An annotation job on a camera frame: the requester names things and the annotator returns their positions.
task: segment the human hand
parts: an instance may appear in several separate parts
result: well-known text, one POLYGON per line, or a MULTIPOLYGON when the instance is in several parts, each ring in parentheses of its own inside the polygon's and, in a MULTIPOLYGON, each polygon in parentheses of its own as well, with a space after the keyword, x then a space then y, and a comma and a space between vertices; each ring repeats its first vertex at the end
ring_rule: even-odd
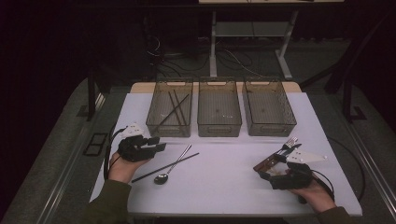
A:
POLYGON ((120 157, 118 152, 111 156, 110 170, 108 171, 108 179, 129 183, 134 176, 134 172, 149 160, 131 162, 120 157))
POLYGON ((323 188, 315 179, 313 179, 306 188, 289 189, 289 191, 304 197, 317 213, 324 212, 337 206, 326 189, 323 188))

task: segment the table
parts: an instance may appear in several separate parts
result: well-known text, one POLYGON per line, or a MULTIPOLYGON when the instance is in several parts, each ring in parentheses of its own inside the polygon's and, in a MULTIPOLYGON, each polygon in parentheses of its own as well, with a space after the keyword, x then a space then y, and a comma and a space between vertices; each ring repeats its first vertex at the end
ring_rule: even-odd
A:
MULTIPOLYGON (((191 111, 191 137, 161 138, 167 143, 163 152, 145 164, 134 177, 150 173, 174 162, 188 144, 186 154, 200 154, 178 164, 164 185, 155 185, 153 179, 166 170, 150 175, 132 184, 128 211, 134 216, 148 217, 298 217, 313 216, 309 205, 297 202, 287 190, 274 190, 260 179, 253 166, 278 150, 288 137, 259 137, 247 133, 243 99, 239 95, 243 125, 239 137, 199 137, 197 118, 197 87, 194 83, 191 111)), ((127 94, 116 129, 137 122, 149 137, 145 125, 154 83, 136 83, 127 94)), ((242 83, 237 83, 240 91, 242 83)), ((297 125, 290 136, 299 138, 300 149, 327 156, 326 161, 310 163, 314 170, 325 174, 334 186, 335 201, 352 216, 361 216, 361 206, 326 139, 307 95, 295 83, 284 83, 297 125)), ((114 139, 112 153, 118 148, 120 137, 114 139)), ((285 164, 276 166, 286 169, 285 164)), ((92 200, 104 183, 103 169, 93 189, 92 200)))

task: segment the chopsticks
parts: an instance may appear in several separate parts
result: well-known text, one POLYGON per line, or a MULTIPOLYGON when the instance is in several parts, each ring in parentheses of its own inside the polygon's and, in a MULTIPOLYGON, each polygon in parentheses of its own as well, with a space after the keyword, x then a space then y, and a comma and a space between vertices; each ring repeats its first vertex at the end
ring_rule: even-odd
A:
POLYGON ((153 171, 153 172, 150 172, 150 173, 148 173, 148 174, 146 174, 146 175, 142 175, 142 176, 140 176, 140 177, 138 177, 138 178, 136 178, 136 179, 133 179, 133 180, 131 181, 131 183, 134 183, 134 182, 136 182, 136 181, 138 181, 138 180, 141 180, 141 179, 143 179, 143 178, 145 178, 145 177, 147 177, 147 176, 149 176, 149 175, 155 174, 155 173, 157 173, 157 172, 159 172, 159 171, 161 171, 161 170, 163 170, 163 169, 166 169, 166 168, 168 168, 168 167, 170 167, 170 166, 173 166, 173 165, 176 164, 176 163, 179 163, 179 162, 181 162, 181 161, 188 160, 189 158, 194 157, 194 156, 197 156, 198 154, 199 154, 199 152, 197 152, 197 153, 195 153, 195 154, 193 154, 193 155, 190 155, 189 157, 186 157, 186 158, 184 158, 184 159, 182 159, 182 160, 180 160, 180 161, 172 162, 172 163, 170 163, 169 165, 166 165, 166 166, 164 166, 164 167, 161 167, 160 169, 157 169, 157 170, 155 170, 155 171, 153 171))

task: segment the translucent storage tray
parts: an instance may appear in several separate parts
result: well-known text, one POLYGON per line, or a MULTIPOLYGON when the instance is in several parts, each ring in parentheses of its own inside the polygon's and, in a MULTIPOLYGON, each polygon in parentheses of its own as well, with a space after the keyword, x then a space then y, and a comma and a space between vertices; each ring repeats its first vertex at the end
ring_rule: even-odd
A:
POLYGON ((146 125, 151 136, 190 137, 193 78, 158 78, 146 125))
POLYGON ((290 135, 297 122, 278 78, 245 77, 243 97, 249 135, 290 135))
POLYGON ((200 78, 197 122, 201 137, 239 136, 242 119, 233 77, 200 78))

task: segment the spoon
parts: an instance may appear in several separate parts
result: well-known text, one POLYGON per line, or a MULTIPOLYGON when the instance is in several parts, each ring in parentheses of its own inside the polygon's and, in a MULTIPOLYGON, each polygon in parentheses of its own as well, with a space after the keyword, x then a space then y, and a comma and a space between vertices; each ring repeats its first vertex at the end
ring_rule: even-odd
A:
POLYGON ((158 175, 157 177, 155 177, 154 179, 154 183, 158 184, 158 185, 162 185, 164 184, 167 180, 168 180, 168 176, 169 173, 171 173, 172 169, 177 165, 177 163, 183 158, 183 156, 187 153, 187 151, 191 148, 191 144, 189 144, 186 149, 184 149, 183 153, 180 155, 180 157, 177 159, 177 161, 175 162, 175 164, 173 164, 173 166, 171 166, 171 168, 168 170, 168 172, 166 174, 162 174, 162 175, 158 175))

